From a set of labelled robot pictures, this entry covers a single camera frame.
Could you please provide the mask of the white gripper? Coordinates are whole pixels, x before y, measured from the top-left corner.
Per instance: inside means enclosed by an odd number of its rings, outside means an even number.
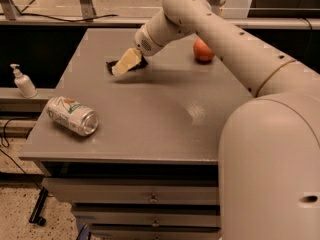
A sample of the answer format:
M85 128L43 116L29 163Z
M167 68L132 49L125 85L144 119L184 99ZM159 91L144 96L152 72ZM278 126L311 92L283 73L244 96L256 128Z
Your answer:
M134 35L133 45L112 67L114 76L121 76L142 61L143 56L153 56L158 53L162 46L156 44L147 31L147 27L142 25Z

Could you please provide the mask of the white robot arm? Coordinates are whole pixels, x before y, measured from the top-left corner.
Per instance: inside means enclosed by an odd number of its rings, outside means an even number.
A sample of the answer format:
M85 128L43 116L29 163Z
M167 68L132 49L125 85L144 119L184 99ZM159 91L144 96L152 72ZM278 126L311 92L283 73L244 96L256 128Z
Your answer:
M113 74L192 33L252 96L220 138L222 240L320 240L317 72L217 16L206 0L162 0Z

